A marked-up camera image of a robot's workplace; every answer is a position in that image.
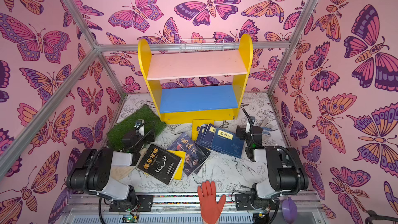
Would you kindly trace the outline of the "navy book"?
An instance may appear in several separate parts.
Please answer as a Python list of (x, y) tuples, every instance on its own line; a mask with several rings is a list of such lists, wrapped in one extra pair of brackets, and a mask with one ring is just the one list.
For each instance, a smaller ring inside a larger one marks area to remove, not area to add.
[(197, 144), (198, 144), (198, 143), (201, 141), (201, 139), (202, 139), (203, 129), (204, 129), (204, 127), (203, 127), (203, 126), (200, 126), (199, 131), (198, 131), (197, 140), (196, 140), (196, 143), (197, 143)]
[(213, 136), (212, 150), (240, 159), (242, 156), (244, 141), (240, 140), (234, 133), (217, 128)]
[(197, 143), (199, 145), (204, 146), (204, 147), (207, 146), (207, 137), (206, 137), (207, 128), (208, 128), (208, 124), (201, 125), (200, 132), (199, 132), (199, 140), (197, 141)]
[(205, 129), (205, 132), (203, 134), (202, 146), (204, 146), (206, 148), (211, 148), (212, 140), (213, 140), (216, 130), (217, 130), (217, 127), (211, 123), (207, 126), (207, 128)]

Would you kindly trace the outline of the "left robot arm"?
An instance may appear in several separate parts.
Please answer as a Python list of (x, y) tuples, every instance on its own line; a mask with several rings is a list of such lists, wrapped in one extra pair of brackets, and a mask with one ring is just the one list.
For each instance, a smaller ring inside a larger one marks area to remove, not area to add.
[(145, 144), (154, 142), (155, 122), (139, 120), (122, 138), (122, 149), (85, 149), (68, 173), (66, 186), (70, 190), (97, 196), (113, 205), (137, 206), (134, 187), (112, 177), (112, 169), (134, 169), (142, 160)]

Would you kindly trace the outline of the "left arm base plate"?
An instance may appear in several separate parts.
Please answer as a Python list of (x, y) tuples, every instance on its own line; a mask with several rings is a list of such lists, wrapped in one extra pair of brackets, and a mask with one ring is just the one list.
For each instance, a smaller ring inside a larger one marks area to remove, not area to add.
[(150, 212), (153, 206), (154, 195), (137, 195), (124, 201), (114, 201), (109, 211), (113, 212)]

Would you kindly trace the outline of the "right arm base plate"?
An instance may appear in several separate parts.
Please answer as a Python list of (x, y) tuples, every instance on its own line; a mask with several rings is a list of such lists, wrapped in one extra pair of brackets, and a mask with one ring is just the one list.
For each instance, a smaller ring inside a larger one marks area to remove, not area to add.
[(238, 211), (270, 212), (277, 209), (277, 204), (271, 199), (260, 199), (248, 192), (234, 192), (231, 200)]

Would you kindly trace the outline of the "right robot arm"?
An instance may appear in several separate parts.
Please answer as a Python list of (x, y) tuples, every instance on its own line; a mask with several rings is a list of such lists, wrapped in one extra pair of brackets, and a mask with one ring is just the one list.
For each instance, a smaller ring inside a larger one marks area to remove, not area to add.
[(276, 200), (283, 196), (296, 195), (309, 187), (309, 178), (293, 148), (262, 144), (264, 129), (255, 125), (255, 117), (249, 116), (245, 128), (238, 126), (236, 134), (246, 142), (245, 153), (252, 162), (266, 165), (268, 178), (255, 183), (250, 189), (251, 204), (261, 200)]

